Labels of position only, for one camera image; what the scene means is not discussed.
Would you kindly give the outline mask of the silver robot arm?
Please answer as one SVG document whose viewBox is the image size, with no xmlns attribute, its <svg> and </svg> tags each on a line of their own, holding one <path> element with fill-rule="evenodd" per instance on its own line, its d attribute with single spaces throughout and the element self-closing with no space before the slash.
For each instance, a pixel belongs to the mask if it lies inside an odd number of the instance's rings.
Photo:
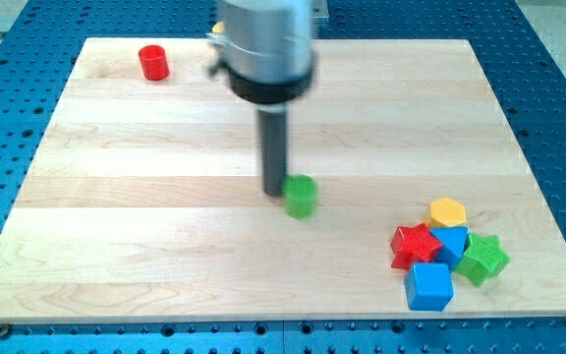
<svg viewBox="0 0 566 354">
<path fill-rule="evenodd" d="M 294 100 L 312 83 L 312 3 L 309 0 L 218 0 L 222 31 L 207 35 L 230 90 L 261 105 Z"/>
</svg>

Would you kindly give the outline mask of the yellow block behind arm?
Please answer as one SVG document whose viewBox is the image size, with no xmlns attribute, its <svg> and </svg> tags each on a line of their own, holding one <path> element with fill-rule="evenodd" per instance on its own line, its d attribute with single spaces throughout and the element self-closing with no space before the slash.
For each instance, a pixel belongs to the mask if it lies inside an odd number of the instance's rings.
<svg viewBox="0 0 566 354">
<path fill-rule="evenodd" d="M 223 22 L 218 22 L 212 27 L 212 32 L 216 34 L 222 34 L 225 31 L 225 26 Z"/>
</svg>

